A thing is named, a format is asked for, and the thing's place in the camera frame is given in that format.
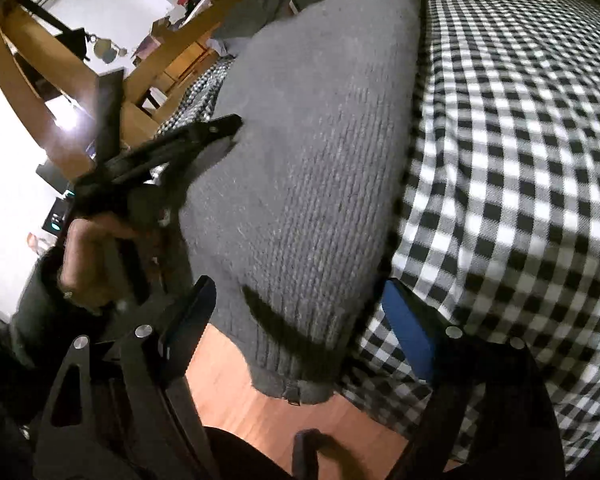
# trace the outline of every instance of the white wall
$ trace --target white wall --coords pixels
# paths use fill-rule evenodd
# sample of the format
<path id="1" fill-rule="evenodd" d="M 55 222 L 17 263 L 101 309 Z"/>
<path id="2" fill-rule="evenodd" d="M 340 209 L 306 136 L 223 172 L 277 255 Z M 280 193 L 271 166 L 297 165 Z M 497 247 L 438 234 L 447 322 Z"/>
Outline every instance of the white wall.
<path id="1" fill-rule="evenodd" d="M 35 173 L 43 155 L 0 91 L 0 310 L 8 314 L 36 261 L 27 234 L 42 225 L 56 198 Z"/>
<path id="2" fill-rule="evenodd" d="M 151 31 L 152 23 L 172 7 L 167 0 L 59 0 L 48 10 L 70 28 L 82 27 L 129 51 L 126 58 L 106 64 L 93 55 L 93 45 L 89 45 L 87 65 L 103 73 L 120 67 L 133 70 L 131 53 Z"/>
<path id="3" fill-rule="evenodd" d="M 170 8 L 167 0 L 59 0 L 49 11 L 70 27 L 84 27 L 132 50 Z M 106 65 L 90 57 L 99 73 L 132 67 L 129 58 Z M 35 174 L 42 160 L 42 150 L 0 91 L 0 310 L 9 315 L 36 260 L 27 234 L 42 225 L 56 197 Z"/>

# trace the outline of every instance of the black jacket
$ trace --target black jacket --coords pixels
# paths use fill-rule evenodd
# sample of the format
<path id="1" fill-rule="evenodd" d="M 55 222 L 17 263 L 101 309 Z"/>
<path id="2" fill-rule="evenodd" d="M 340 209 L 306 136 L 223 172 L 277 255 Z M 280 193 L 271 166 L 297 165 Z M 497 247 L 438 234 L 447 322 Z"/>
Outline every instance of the black jacket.
<path id="1" fill-rule="evenodd" d="M 0 327 L 0 479 L 32 479 L 32 449 L 19 426 L 45 405 L 56 371 L 72 340 L 97 336 L 106 316 L 64 300 L 56 286 L 62 250 L 36 264 L 11 323 Z"/>

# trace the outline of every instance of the hand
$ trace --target hand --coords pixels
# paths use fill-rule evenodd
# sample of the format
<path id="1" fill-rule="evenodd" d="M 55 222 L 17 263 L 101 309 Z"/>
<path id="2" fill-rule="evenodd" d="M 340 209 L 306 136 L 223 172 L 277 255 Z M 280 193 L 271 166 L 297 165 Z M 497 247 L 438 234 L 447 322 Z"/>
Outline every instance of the hand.
<path id="1" fill-rule="evenodd" d="M 119 299 L 107 279 L 104 247 L 112 238 L 135 237 L 136 232 L 112 213 L 75 219 L 69 226 L 58 279 L 67 299 L 92 312 Z"/>

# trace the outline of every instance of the person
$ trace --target person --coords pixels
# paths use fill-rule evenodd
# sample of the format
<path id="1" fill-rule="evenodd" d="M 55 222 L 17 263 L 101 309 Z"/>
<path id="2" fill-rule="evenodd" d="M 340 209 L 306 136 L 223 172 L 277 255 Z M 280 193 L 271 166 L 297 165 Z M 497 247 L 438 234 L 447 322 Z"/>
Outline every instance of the person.
<path id="1" fill-rule="evenodd" d="M 32 449 L 20 432 L 45 405 L 59 365 L 82 334 L 96 337 L 115 298 L 104 267 L 107 238 L 136 232 L 116 216 L 75 219 L 66 246 L 36 263 L 8 325 L 0 325 L 0 478 L 33 478 Z"/>

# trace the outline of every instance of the black sleeve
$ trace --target black sleeve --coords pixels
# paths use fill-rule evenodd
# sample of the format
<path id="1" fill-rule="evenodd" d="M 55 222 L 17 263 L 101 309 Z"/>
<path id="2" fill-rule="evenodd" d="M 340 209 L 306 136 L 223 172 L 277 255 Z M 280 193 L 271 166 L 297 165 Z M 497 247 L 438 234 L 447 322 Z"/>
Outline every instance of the black sleeve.
<path id="1" fill-rule="evenodd" d="M 79 335 L 95 336 L 104 316 L 65 300 L 57 275 L 64 251 L 52 248 L 34 268 L 10 323 L 11 350 L 27 368 L 57 369 L 71 342 Z"/>
<path id="2" fill-rule="evenodd" d="M 56 286 L 62 250 L 53 248 L 34 268 L 16 314 L 0 327 L 0 402 L 19 424 L 42 410 L 72 340 L 97 336 L 105 316 L 64 300 Z"/>

